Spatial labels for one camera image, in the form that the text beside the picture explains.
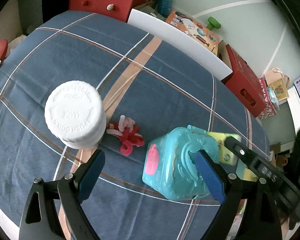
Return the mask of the orange illustrated toy box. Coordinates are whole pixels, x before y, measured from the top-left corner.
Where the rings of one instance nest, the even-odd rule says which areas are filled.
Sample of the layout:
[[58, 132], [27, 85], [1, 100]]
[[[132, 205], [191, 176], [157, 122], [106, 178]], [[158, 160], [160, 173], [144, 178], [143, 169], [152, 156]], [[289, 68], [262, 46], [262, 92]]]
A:
[[219, 36], [189, 15], [173, 10], [165, 22], [199, 42], [214, 55], [218, 54]]

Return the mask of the patterned pink gift box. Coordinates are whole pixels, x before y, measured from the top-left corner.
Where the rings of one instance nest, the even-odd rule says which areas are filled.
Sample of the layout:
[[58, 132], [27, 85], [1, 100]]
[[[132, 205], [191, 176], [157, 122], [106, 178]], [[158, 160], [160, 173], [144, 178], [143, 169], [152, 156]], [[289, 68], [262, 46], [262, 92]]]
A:
[[258, 116], [258, 118], [260, 120], [262, 120], [262, 119], [266, 119], [270, 116], [277, 115], [277, 110], [276, 110], [274, 104], [270, 100], [270, 96], [269, 96], [269, 93], [268, 93], [268, 90], [267, 90], [267, 84], [266, 84], [264, 78], [261, 77], [259, 79], [259, 83], [260, 83], [260, 86], [261, 86], [261, 89], [262, 89], [264, 100], [266, 102], [265, 109]]

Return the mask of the tan small handbag box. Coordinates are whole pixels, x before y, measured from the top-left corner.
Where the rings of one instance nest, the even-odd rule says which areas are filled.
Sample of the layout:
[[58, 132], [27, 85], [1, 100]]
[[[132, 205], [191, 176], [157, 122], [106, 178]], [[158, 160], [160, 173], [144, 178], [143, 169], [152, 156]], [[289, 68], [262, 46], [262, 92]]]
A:
[[278, 102], [289, 98], [288, 85], [290, 79], [280, 68], [275, 67], [267, 71], [264, 78], [267, 86], [273, 89]]

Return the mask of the blue water bottle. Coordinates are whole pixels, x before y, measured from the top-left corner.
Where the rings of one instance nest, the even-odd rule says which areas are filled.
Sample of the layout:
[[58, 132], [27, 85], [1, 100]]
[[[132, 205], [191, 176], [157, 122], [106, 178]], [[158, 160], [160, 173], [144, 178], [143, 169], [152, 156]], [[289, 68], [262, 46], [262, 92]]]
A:
[[163, 17], [168, 17], [172, 10], [173, 0], [158, 0], [158, 13]]

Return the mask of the white foam board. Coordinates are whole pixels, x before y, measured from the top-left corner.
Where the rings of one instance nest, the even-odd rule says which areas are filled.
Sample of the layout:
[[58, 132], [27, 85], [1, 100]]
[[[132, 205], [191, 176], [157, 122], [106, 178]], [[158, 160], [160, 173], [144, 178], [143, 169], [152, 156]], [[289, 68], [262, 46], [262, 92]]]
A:
[[169, 43], [196, 61], [218, 80], [232, 74], [232, 70], [216, 55], [172, 25], [136, 9], [132, 9], [128, 24]]

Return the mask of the teal plastic toy case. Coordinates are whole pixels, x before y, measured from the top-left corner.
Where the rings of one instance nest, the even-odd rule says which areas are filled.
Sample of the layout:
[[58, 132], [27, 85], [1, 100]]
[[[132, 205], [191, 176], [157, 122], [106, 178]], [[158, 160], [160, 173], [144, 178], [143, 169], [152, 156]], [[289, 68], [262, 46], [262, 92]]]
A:
[[142, 181], [172, 201], [206, 197], [210, 194], [195, 165], [196, 153], [204, 150], [214, 162], [219, 144], [207, 131], [177, 127], [149, 142]]

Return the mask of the red pink pipe cleaner toy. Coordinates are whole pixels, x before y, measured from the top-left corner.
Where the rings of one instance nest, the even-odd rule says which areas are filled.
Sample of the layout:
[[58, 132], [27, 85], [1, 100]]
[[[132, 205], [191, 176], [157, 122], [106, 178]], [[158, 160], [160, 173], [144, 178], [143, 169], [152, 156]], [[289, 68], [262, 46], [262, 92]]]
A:
[[120, 153], [129, 156], [134, 147], [142, 147], [144, 138], [139, 132], [140, 126], [132, 118], [121, 115], [118, 122], [107, 124], [106, 133], [119, 139], [121, 142]]

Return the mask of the light green sponge pack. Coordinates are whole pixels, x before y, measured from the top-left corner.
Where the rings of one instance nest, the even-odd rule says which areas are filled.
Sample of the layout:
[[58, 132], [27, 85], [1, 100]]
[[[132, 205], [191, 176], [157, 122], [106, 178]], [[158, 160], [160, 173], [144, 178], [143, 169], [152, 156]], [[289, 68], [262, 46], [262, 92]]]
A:
[[237, 164], [237, 157], [225, 147], [224, 142], [227, 137], [233, 137], [239, 142], [241, 142], [241, 136], [238, 134], [229, 134], [229, 133], [220, 133], [220, 132], [207, 132], [207, 134], [213, 137], [218, 142], [218, 146], [219, 146], [218, 161], [226, 165], [235, 166]]

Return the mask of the red cardboard box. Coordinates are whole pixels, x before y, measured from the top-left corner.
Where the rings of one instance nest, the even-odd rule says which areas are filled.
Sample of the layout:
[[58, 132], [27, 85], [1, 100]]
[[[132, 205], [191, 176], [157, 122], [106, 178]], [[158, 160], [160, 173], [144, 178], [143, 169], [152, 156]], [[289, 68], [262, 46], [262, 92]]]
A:
[[223, 62], [232, 69], [232, 73], [222, 83], [243, 103], [256, 118], [266, 108], [266, 101], [258, 77], [247, 62], [229, 44], [221, 54]]

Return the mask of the white cap plastic bottle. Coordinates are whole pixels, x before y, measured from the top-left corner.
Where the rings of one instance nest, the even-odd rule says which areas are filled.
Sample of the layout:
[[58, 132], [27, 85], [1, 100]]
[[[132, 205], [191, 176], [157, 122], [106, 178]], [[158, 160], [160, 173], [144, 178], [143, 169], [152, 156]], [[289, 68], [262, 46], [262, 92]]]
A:
[[96, 147], [106, 130], [101, 96], [84, 81], [68, 81], [56, 87], [47, 98], [44, 116], [50, 132], [77, 150]]

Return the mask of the green dumbbell toy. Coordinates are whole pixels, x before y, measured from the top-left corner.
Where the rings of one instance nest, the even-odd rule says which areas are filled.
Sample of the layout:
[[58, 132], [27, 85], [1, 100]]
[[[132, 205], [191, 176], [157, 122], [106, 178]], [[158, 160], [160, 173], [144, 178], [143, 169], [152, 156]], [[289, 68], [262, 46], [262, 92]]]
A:
[[220, 29], [221, 28], [221, 24], [213, 17], [209, 17], [208, 19], [208, 25], [206, 26], [207, 29], [209, 30], [213, 30], [213, 29]]

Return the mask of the blue plaid tablecloth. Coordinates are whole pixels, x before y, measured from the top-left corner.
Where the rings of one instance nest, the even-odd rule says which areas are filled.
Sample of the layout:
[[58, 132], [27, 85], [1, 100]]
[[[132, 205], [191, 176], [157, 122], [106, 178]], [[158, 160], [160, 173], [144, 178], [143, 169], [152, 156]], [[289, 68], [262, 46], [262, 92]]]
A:
[[[18, 238], [34, 178], [61, 178], [83, 155], [49, 131], [44, 107], [60, 84], [81, 80], [111, 104], [108, 116], [135, 120], [145, 141], [193, 125], [237, 133], [258, 154], [269, 140], [225, 85], [196, 61], [153, 35], [113, 18], [64, 12], [31, 33], [0, 66], [0, 225]], [[100, 143], [106, 164], [83, 203], [102, 239], [200, 239], [219, 206], [211, 197], [165, 200], [142, 182], [146, 148], [120, 153]]]

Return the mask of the teal cardboard tray box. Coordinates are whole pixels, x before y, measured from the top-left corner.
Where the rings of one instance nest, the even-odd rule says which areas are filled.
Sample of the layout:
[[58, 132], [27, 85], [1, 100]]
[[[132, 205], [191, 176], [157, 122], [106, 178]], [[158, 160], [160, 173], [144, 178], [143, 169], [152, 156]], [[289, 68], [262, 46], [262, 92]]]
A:
[[[241, 180], [256, 182], [258, 179], [257, 175], [255, 175], [251, 170], [249, 170], [249, 168], [247, 168], [247, 166], [243, 164], [241, 160], [238, 160], [236, 174]], [[247, 204], [246, 199], [240, 200], [236, 216], [234, 218], [233, 224], [227, 235], [226, 240], [235, 239], [239, 230], [239, 226], [241, 225], [243, 219], [243, 214], [245, 211], [246, 204]]]

